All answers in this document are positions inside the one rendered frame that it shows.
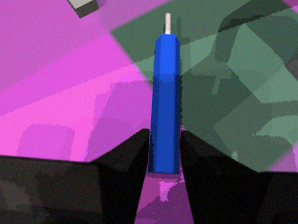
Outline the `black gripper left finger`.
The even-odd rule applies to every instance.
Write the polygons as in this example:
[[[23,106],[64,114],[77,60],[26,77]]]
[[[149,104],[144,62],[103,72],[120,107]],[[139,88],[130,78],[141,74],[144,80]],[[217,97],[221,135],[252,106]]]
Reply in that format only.
[[[0,209],[134,224],[149,138],[143,128],[90,162],[0,155]]]

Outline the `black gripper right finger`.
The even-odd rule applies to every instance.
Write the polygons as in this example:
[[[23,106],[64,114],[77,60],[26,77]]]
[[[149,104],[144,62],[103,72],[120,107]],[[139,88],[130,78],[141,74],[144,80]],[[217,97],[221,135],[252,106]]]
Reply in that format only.
[[[181,165],[194,224],[271,224],[298,210],[298,172],[256,172],[181,131]]]

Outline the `blue stylus with white tip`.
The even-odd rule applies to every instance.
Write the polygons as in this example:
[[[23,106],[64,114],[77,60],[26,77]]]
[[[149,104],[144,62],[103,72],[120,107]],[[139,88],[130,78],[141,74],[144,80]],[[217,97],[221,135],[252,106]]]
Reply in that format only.
[[[170,13],[155,43],[148,172],[180,174],[180,41]]]

